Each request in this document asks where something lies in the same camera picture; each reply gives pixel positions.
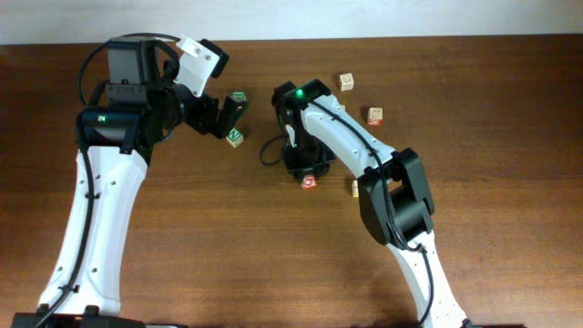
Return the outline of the red shell picture block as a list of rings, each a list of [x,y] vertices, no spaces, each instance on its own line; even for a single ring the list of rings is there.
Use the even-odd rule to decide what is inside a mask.
[[[305,175],[302,178],[302,188],[304,190],[309,190],[309,189],[313,189],[317,187],[317,180],[315,178],[314,175],[310,174],[310,175]]]

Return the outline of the red snail block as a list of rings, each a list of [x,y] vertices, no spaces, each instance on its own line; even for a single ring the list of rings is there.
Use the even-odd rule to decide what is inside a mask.
[[[370,126],[381,126],[384,121],[384,110],[382,108],[368,108],[367,124]]]

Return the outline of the green N block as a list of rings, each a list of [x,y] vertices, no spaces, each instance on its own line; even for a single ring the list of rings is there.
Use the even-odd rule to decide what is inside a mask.
[[[244,137],[237,128],[233,128],[226,136],[226,140],[234,148],[237,148],[244,141]]]

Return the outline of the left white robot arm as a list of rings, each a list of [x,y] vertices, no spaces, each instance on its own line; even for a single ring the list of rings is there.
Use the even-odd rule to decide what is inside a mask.
[[[56,267],[15,327],[132,327],[120,314],[128,223],[154,147],[186,124],[226,138],[247,103],[209,96],[229,55],[207,39],[136,33],[101,45],[108,77],[76,119],[77,185]]]

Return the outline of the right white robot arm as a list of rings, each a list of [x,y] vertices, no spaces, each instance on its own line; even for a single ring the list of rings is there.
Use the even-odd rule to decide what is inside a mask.
[[[419,156],[373,136],[319,79],[276,87],[271,104],[285,139],[281,159],[295,179],[318,179],[336,160],[353,174],[363,225],[395,257],[413,295],[418,326],[472,326],[438,257],[435,204]]]

